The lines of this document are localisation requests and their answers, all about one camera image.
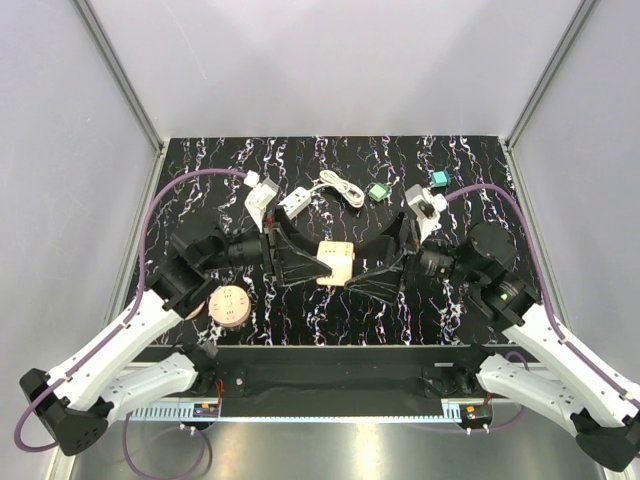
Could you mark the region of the pink cube plug adapter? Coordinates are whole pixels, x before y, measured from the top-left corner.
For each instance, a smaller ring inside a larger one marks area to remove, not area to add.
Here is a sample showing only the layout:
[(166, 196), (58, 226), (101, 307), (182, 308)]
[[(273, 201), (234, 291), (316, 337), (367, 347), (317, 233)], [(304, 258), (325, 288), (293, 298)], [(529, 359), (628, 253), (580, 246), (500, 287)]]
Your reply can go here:
[(355, 259), (352, 242), (321, 241), (316, 258), (331, 268), (328, 275), (316, 280), (318, 285), (343, 287), (352, 278)]

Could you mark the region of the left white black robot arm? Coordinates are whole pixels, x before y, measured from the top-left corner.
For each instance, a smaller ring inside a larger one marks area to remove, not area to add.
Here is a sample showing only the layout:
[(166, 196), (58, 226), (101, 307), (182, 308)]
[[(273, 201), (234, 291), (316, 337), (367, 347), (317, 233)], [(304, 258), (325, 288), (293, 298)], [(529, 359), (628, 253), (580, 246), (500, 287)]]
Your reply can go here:
[(192, 314), (217, 288), (212, 271), (263, 266), (285, 286), (330, 274), (330, 267), (296, 243), (278, 209), (260, 227), (226, 235), (210, 214), (184, 219), (170, 247), (134, 301), (67, 361), (31, 369), (19, 381), (32, 412), (67, 456), (77, 455), (111, 423), (162, 397), (206, 395), (216, 388), (210, 347), (182, 345), (131, 375), (123, 369), (152, 341)]

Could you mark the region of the white power strip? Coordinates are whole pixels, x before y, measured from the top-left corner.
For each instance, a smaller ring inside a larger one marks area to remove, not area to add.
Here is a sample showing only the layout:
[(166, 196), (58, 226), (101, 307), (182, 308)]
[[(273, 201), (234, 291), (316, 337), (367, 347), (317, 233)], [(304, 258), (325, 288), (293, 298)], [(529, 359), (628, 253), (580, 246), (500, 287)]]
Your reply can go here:
[(278, 206), (284, 210), (289, 220), (294, 219), (298, 214), (304, 211), (311, 203), (311, 192), (304, 187), (297, 187), (284, 199)]

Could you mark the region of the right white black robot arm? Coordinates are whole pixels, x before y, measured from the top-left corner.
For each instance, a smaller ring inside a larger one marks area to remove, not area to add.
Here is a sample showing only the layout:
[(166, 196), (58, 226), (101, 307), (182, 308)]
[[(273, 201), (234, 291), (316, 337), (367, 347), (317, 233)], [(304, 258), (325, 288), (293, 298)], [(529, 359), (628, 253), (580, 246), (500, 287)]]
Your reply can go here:
[(624, 471), (639, 454), (639, 385), (608, 365), (557, 317), (537, 291), (511, 268), (510, 235), (496, 223), (477, 223), (453, 246), (420, 237), (418, 222), (401, 213), (378, 237), (355, 246), (368, 263), (347, 289), (380, 301), (428, 278), (465, 282), (473, 317), (515, 342), (555, 376), (512, 365), (474, 346), (451, 369), (466, 396), (485, 391), (515, 401), (554, 422), (602, 467)]

